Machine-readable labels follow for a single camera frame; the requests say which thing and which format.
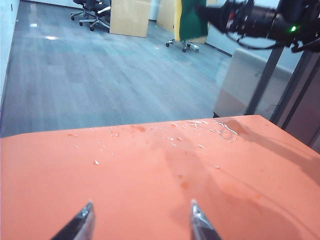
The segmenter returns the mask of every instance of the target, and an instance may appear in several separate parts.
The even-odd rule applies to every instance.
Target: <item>white wall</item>
[[[149,19],[157,20],[160,0],[151,0]]]
[[[72,0],[33,0],[33,1],[39,2],[39,3],[46,3],[46,4],[56,4],[56,5],[67,6],[67,7],[76,7],[76,8],[81,7],[80,5],[74,3]],[[160,4],[160,0],[151,0],[149,19],[157,20],[159,4]]]
[[[217,7],[222,6],[226,0],[217,0]],[[265,7],[272,7],[275,8],[279,0],[255,0],[256,5],[265,6]],[[213,26],[210,26],[208,37],[206,38],[206,42],[214,47],[217,47],[229,54],[233,54],[236,49],[242,48],[236,42],[233,42],[229,38],[227,38],[224,34],[220,33],[217,29]],[[267,40],[263,38],[251,38],[248,37],[243,40],[244,43],[250,44],[257,47],[266,47],[275,43],[275,41]],[[271,50],[249,50],[250,52],[268,59],[271,53]],[[302,53],[291,53],[291,50],[285,48],[283,54],[279,60],[279,65],[285,67],[291,71],[296,68],[296,65],[301,57]]]
[[[20,0],[0,0],[0,98],[2,99],[4,82],[11,43],[16,25]]]
[[[82,8],[81,5],[74,3],[72,0],[32,0],[34,2],[45,3],[45,4],[55,4],[67,7]]]

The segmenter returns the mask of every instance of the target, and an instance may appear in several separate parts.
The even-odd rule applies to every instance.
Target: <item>gray floor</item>
[[[1,136],[210,118],[230,58],[182,52],[149,23],[147,38],[90,32],[69,8],[21,2],[6,79]]]

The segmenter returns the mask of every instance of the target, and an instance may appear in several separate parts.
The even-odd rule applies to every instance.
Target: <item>wooden panel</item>
[[[207,5],[214,5],[217,3],[217,0],[207,0]],[[174,32],[174,22],[175,22],[175,10],[176,4],[175,0],[161,0],[159,6],[159,13],[156,23],[167,29],[170,32]],[[207,36],[192,38],[189,41],[193,43],[204,44],[207,39]]]
[[[110,33],[146,37],[151,0],[113,0]]]
[[[159,5],[159,13],[156,23],[167,29],[170,32],[174,32],[175,22],[175,0],[161,0]]]

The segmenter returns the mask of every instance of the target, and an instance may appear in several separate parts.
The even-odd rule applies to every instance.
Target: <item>orange tabletop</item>
[[[261,116],[215,120],[2,138],[1,239],[50,239],[92,200],[94,240],[188,240],[191,199],[224,240],[320,239],[320,155]]]

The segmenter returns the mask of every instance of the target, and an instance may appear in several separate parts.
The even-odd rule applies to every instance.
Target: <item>metal frame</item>
[[[165,45],[167,46],[167,47],[169,47],[170,46],[170,44],[174,44],[176,42],[176,40],[175,39],[171,39],[171,40],[169,40],[169,41],[167,41],[166,43],[165,43]],[[197,45],[195,45],[193,42],[191,42],[191,41],[187,41],[187,40],[182,40],[181,41],[181,43],[183,44],[183,49],[182,49],[182,52],[186,52],[187,51],[187,49],[189,49],[189,48],[194,48],[194,51],[197,53],[197,52],[199,52],[199,47],[197,46]]]
[[[316,56],[316,53],[310,51],[304,51],[294,72],[287,84],[277,107],[275,108],[270,121],[274,124],[279,124],[281,118],[283,117],[288,104],[292,100],[292,97],[298,87],[298,84],[301,82],[302,78],[307,78],[313,69],[313,66],[316,64],[319,56]]]
[[[279,47],[279,48],[275,48],[272,50],[270,57],[264,67],[264,70],[262,72],[262,75],[260,77],[258,85],[256,86],[256,89],[253,93],[253,96],[250,100],[250,103],[249,103],[244,115],[255,114],[257,107],[260,103],[260,100],[267,89],[268,83],[270,82],[272,74],[274,73],[274,70],[276,69],[277,63],[278,63],[284,49],[285,49],[284,47]]]

